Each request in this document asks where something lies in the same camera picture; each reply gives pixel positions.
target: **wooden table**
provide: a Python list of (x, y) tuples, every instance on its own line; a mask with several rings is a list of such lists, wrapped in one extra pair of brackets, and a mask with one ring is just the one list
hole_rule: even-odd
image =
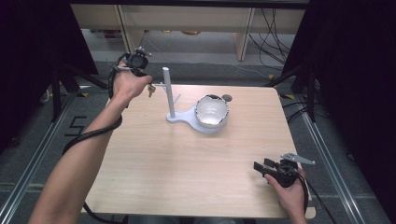
[[(188, 217), (286, 217), (253, 162), (296, 153), (272, 88), (173, 85), (176, 111), (206, 94), (230, 94), (218, 133), (170, 123), (165, 91), (132, 100), (113, 133), (87, 203), (95, 213)], [(307, 218), (315, 216), (308, 207)]]

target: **metal bowl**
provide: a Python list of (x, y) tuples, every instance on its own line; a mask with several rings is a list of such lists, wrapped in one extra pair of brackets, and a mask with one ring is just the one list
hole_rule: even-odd
[(195, 117), (206, 128), (220, 128), (228, 118), (228, 105), (217, 95), (206, 95), (195, 105)]

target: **forearm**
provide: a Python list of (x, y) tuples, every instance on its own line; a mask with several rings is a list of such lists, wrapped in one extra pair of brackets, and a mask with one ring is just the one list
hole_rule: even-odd
[(289, 218), (290, 218), (290, 221), (291, 221), (292, 224), (306, 224), (306, 223), (308, 223), (306, 221), (304, 213), (302, 213), (302, 214), (290, 214)]
[[(113, 98), (84, 133), (114, 124), (125, 102)], [(32, 214), (32, 223), (76, 222), (81, 207), (98, 174), (112, 132), (72, 146), (49, 176)]]

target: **hand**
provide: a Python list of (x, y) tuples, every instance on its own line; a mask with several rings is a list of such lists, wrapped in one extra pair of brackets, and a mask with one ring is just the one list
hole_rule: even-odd
[(120, 71), (114, 78), (113, 98), (120, 99), (127, 105), (152, 81), (151, 76), (137, 77), (131, 71)]
[[(305, 178), (305, 172), (299, 168), (300, 175)], [(286, 210), (292, 223), (306, 223), (304, 215), (304, 191), (300, 180), (296, 179), (288, 188), (282, 188), (272, 176), (264, 178), (276, 191), (280, 205)]]

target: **person's right arm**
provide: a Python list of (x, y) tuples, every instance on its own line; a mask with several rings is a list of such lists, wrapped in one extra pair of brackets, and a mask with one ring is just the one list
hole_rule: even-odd
[[(303, 170), (299, 169), (299, 172), (302, 177), (305, 177)], [(272, 176), (265, 175), (264, 177), (268, 181), (268, 184), (276, 191), (279, 203), (285, 209), (286, 213), (288, 213), (291, 223), (306, 224), (304, 191), (300, 180), (296, 179), (290, 187), (282, 188)]]

